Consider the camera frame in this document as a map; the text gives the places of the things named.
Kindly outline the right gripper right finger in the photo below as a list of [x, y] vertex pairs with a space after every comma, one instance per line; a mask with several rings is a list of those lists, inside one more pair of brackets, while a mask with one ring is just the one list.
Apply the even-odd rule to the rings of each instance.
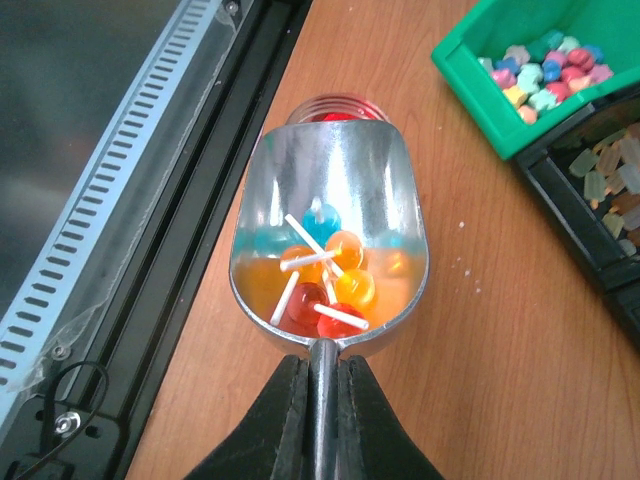
[[338, 464], [341, 479], [440, 479], [406, 433], [366, 360], [338, 368]]

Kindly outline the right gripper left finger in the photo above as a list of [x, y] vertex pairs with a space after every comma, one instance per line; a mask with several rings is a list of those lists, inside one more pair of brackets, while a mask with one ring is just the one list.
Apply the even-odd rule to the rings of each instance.
[[287, 355], [236, 428], [189, 479], [299, 479], [302, 475], [309, 362]]

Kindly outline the silver metal scoop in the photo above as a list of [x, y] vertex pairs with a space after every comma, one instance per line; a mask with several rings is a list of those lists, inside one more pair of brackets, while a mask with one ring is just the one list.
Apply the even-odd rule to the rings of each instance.
[[407, 146], [372, 120], [285, 125], [249, 164], [230, 257], [247, 317], [309, 362], [302, 475], [341, 479], [338, 368], [415, 317], [429, 247]]

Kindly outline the black bin with popsicle candies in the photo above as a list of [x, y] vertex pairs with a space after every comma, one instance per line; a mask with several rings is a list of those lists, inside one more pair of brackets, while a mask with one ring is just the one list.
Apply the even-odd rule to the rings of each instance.
[[639, 88], [590, 102], [512, 159], [571, 256], [639, 342]]

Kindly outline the green plastic candy bin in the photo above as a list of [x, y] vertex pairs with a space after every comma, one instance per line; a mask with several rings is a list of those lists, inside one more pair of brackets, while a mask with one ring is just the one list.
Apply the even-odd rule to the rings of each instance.
[[508, 159], [639, 80], [636, 1], [480, 1], [432, 61]]

